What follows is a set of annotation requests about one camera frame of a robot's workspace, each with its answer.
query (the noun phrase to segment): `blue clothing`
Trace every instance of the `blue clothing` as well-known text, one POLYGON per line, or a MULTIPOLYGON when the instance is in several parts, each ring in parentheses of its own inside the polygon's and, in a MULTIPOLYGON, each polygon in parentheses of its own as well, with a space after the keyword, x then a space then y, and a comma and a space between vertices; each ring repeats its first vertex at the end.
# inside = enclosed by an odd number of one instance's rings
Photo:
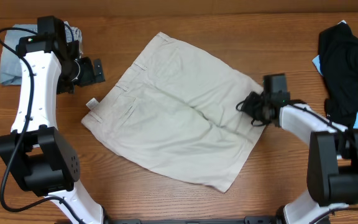
MULTIPOLYGON (((29 29, 32 31, 37 31, 37 25, 35 24, 19 24, 14 25, 13 27, 20 27, 29 29)), ((66 29, 66 40, 67 42, 71 42, 71 33, 66 29)), ((80 53, 82 50, 81 41, 82 34, 81 31, 76 28, 71 28, 74 34, 74 40, 80 41, 80 53)), ((26 37, 33 35, 29 32, 24 32, 21 30, 8 30, 5 35, 5 44, 10 46, 12 49, 16 49, 16 45, 19 43, 19 39, 21 37, 26 37)), ((1 54, 1 63, 0 63, 0 84, 2 85, 20 85, 22 83, 22 69, 20 66, 19 58, 10 52, 6 48, 2 48, 1 54)))

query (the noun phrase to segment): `wood grain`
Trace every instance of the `wood grain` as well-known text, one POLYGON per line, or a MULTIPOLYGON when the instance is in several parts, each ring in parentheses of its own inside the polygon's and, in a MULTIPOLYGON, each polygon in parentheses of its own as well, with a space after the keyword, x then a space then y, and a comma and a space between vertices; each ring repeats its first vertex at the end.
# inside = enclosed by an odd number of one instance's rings
POLYGON ((358 0, 0 0, 0 18, 358 12, 358 0))
MULTIPOLYGON (((80 123, 88 112, 85 103, 92 97, 101 100, 161 31, 206 50, 259 83, 263 75, 285 72, 292 98, 323 113, 327 92, 311 63, 318 34, 345 19, 358 36, 358 13, 62 19, 82 30, 85 55, 103 61, 106 82, 57 96, 57 122, 80 157, 82 183, 110 216, 161 220, 272 215, 306 189, 308 146, 281 129, 269 126, 264 131, 236 181, 222 194, 154 174, 110 152, 80 123)), ((26 23, 35 19, 0 19, 0 28, 26 23)), ((9 133, 19 92, 19 86, 0 85, 0 135, 9 133)), ((0 183, 4 170, 0 159, 0 183)), ((36 200, 11 177, 6 198, 15 207, 36 200)), ((0 223, 59 219, 65 217, 52 203, 22 213, 8 213, 0 206, 0 223)), ((358 223, 358 212, 340 212, 333 223, 358 223)))

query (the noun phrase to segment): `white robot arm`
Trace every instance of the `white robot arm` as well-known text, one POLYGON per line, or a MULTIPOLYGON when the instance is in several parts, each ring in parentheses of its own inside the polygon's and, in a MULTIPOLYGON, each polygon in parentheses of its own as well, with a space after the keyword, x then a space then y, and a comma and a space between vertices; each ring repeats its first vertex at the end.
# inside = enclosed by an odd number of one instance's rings
POLYGON ((38 31, 42 35, 24 37, 19 42, 17 53, 28 62, 34 74, 31 116, 22 142, 17 142, 17 137, 24 130, 31 89, 29 68, 20 60, 22 85, 19 108, 11 134, 0 136, 0 155, 8 164, 16 144, 21 144, 23 150, 16 154, 10 171, 22 190, 31 190, 45 198, 61 198, 66 203, 51 201, 72 223, 79 223, 72 213, 82 223, 108 223, 103 207, 91 198, 79 180, 80 165, 75 150, 57 130, 56 95, 72 92, 74 85, 103 81, 96 80, 89 59, 79 58, 75 50, 68 49, 76 49, 78 43, 67 45, 65 36, 62 36, 64 28, 62 21, 42 17, 38 20, 38 31), (41 147, 43 154, 28 156, 26 152, 35 147, 41 147))
POLYGON ((246 224, 322 223, 330 211, 358 203, 358 130, 348 131, 307 104, 292 101, 284 74, 265 76, 264 92, 252 92, 241 104, 239 111, 263 124, 274 123, 310 147, 308 190, 280 209, 277 217, 246 217, 246 224), (351 165, 338 167, 337 160, 342 158, 351 160, 351 165))

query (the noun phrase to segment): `folded pants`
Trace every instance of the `folded pants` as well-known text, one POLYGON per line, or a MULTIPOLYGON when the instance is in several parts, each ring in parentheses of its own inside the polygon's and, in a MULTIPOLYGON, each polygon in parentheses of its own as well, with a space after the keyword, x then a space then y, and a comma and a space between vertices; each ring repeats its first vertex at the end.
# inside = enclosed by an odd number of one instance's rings
POLYGON ((225 192, 264 127, 236 110, 262 87, 204 50, 157 34, 82 123, 116 154, 225 192))

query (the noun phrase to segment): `cardboard wall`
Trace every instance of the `cardboard wall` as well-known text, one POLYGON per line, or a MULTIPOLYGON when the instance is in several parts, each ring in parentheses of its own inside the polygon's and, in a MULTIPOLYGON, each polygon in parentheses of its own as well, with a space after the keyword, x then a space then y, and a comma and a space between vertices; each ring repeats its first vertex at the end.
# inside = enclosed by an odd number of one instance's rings
POLYGON ((358 12, 358 0, 0 0, 0 18, 358 12))

